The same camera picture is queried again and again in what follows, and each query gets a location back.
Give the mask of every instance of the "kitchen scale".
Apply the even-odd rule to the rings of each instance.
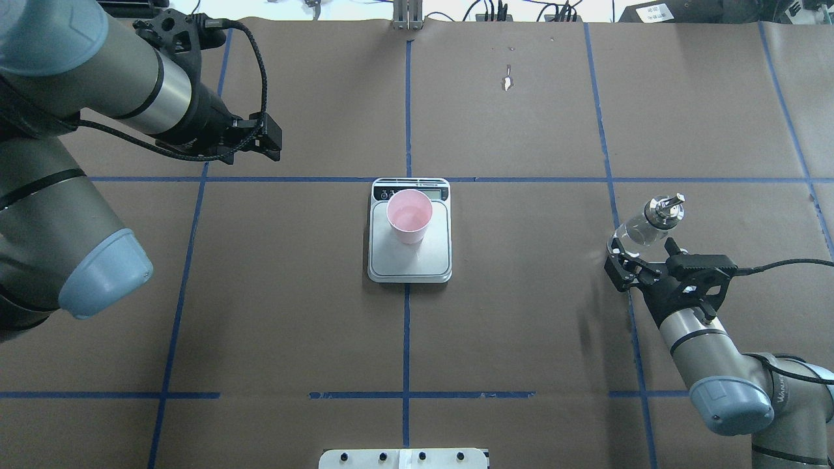
[[[452,210],[449,181],[440,178],[380,178],[371,185],[368,277],[379,283],[445,283],[452,276]],[[385,210],[403,189],[429,196],[431,221],[413,245],[397,239]]]

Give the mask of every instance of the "metal bracket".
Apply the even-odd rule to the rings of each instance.
[[[423,29],[423,0],[394,0],[394,29]]]

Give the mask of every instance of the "cup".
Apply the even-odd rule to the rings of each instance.
[[[397,239],[412,245],[420,242],[429,228],[431,199],[417,189],[403,189],[388,199],[385,213]]]

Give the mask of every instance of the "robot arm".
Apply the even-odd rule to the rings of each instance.
[[[605,270],[619,291],[642,292],[707,428],[752,434],[756,469],[828,467],[834,374],[796,358],[742,354],[716,317],[730,279],[751,272],[724,255],[690,255],[672,238],[666,262],[646,262],[622,238],[611,239]]]
[[[262,108],[231,114],[200,82],[204,48],[243,25],[174,10],[136,32],[94,0],[0,0],[0,341],[58,308],[79,319],[144,284],[153,267],[57,136],[90,108],[147,134],[172,158],[280,156],[280,127]]]

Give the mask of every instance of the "white paper label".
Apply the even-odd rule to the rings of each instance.
[[[668,19],[675,19],[665,3],[637,8],[635,11],[640,16],[640,19],[643,20],[643,23],[659,23]]]

